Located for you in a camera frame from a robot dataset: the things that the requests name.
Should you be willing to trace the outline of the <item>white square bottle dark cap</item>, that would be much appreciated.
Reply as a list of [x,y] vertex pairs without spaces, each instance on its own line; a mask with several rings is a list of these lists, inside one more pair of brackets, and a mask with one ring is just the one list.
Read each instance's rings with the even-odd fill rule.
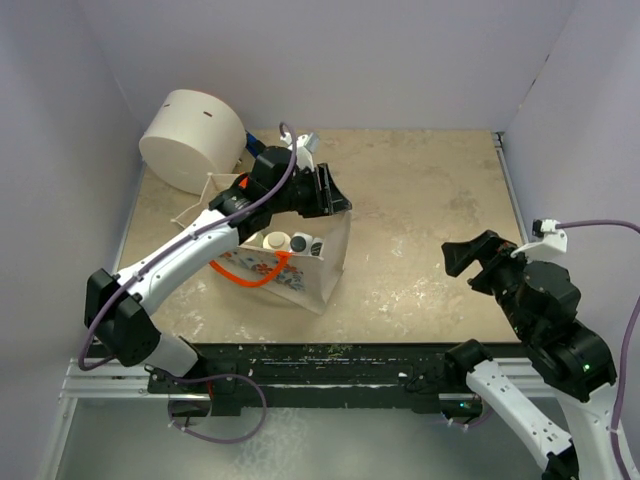
[[290,239],[290,251],[294,254],[309,255],[313,237],[303,232],[296,232]]

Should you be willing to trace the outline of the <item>canvas bag orange handles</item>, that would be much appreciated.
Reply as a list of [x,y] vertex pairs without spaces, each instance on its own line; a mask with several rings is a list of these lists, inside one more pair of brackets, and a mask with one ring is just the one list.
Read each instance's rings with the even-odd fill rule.
[[313,313],[325,311],[344,271],[351,227],[351,213],[304,219],[297,213],[275,215],[261,233],[282,231],[289,236],[303,232],[324,239],[321,256],[290,253],[284,266],[276,251],[243,247],[215,260],[214,269],[231,282],[248,288],[263,288]]

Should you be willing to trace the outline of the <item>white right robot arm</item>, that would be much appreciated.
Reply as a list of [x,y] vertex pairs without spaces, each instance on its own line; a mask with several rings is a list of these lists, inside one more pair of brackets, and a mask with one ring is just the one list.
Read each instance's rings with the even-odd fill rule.
[[542,478],[636,479],[619,418],[622,371],[604,339],[578,320],[581,292],[553,261],[566,252],[567,235],[554,220],[535,222],[534,234],[536,241],[518,246],[487,230],[441,250],[451,277],[480,265],[470,288],[497,302],[567,426],[533,404],[476,340],[447,352],[446,383],[478,394],[526,446]]

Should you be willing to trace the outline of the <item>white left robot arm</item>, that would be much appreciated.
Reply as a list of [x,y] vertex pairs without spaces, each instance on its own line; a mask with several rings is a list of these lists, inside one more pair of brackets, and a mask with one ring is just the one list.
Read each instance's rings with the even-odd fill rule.
[[350,211],[329,167],[300,167],[294,150],[265,148],[252,169],[218,193],[192,223],[154,253],[111,274],[87,281],[84,323],[110,358],[170,375],[184,392],[202,387],[205,361],[188,341],[161,332],[152,316],[174,290],[210,261],[270,225],[276,214],[329,217]]

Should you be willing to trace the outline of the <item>beige bottle beige cap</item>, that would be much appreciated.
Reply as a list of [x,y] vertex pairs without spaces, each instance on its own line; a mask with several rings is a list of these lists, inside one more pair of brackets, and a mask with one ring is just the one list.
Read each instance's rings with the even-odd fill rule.
[[264,236],[262,247],[268,250],[288,252],[290,250],[290,241],[291,238],[287,233],[273,231]]

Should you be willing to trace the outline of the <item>blue black tool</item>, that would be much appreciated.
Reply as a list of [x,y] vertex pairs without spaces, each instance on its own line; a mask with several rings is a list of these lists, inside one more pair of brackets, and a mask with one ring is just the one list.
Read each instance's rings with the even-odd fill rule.
[[257,158],[265,150],[265,148],[266,146],[261,140],[256,138],[249,131],[246,131],[245,149],[253,158]]

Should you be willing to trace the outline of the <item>green bottle white cap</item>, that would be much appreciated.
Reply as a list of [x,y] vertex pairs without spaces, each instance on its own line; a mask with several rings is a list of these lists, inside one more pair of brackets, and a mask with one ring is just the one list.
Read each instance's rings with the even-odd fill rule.
[[256,232],[251,235],[243,244],[243,247],[256,247],[261,248],[263,246],[264,235],[261,232]]

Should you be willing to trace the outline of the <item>large white cylindrical container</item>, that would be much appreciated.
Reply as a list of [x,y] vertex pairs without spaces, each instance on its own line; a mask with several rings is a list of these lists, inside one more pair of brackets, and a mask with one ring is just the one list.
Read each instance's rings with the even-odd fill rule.
[[210,94],[170,92],[139,141],[147,167],[181,191],[200,194],[212,174],[230,174],[246,145],[239,116]]

